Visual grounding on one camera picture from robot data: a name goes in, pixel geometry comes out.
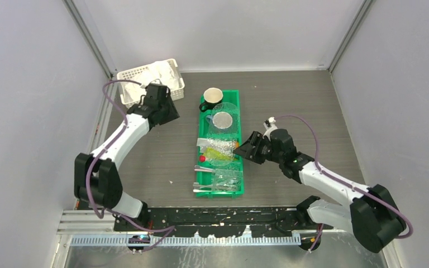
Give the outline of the clear oval textured tray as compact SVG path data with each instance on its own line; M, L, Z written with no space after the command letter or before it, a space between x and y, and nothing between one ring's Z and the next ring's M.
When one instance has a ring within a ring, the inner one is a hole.
M228 103L228 102L222 102L218 105L216 105L213 110L208 115L214 115L217 112L227 112L229 113L233 118L233 124L230 128L226 130L220 130L210 123L208 123L208 131L207 131L207 138L211 139L219 139L219 140L234 140L239 142L239 135L240 135L240 110L238 106ZM215 147L217 149L226 149L230 150L233 153L234 149L231 148L219 148ZM229 165L232 162L209 162L211 165L215 167L221 167Z

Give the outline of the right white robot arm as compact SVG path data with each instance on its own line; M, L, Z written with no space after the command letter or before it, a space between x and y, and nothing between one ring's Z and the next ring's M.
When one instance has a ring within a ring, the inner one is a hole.
M311 196L298 204L297 223L304 229L326 224L354 235L364 248L380 252L406 230L390 192L382 185L369 187L345 179L300 152L285 129L263 135L254 131L234 154L257 164L279 165L290 179L326 194L335 203Z

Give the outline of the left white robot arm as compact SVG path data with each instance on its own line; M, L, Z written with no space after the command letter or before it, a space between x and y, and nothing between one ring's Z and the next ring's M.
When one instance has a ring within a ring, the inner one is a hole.
M127 111L113 134L90 154L80 153L74 161L74 195L94 209L98 217L102 207L127 216L127 223L136 231L149 224L147 205L123 190L118 168L136 143L149 131L179 118L179 113L166 85L150 83L139 101Z

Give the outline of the blue mug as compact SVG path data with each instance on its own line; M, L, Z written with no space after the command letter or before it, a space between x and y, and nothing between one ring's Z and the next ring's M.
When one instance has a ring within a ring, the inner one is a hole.
M233 124L232 116L227 112L217 112L214 115L207 115L206 121L220 130L226 130Z

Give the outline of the green compartment organizer bin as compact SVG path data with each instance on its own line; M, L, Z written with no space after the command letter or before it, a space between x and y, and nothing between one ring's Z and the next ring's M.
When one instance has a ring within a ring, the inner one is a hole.
M245 192L243 161L234 154L242 138L239 91L208 88L199 110L193 192L199 198L237 198Z

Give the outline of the black mug cream inside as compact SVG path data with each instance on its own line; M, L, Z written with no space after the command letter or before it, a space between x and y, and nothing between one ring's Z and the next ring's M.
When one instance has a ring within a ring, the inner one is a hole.
M223 101L223 91L218 88L208 88L203 93L204 101L199 105L199 110L205 112L213 109Z

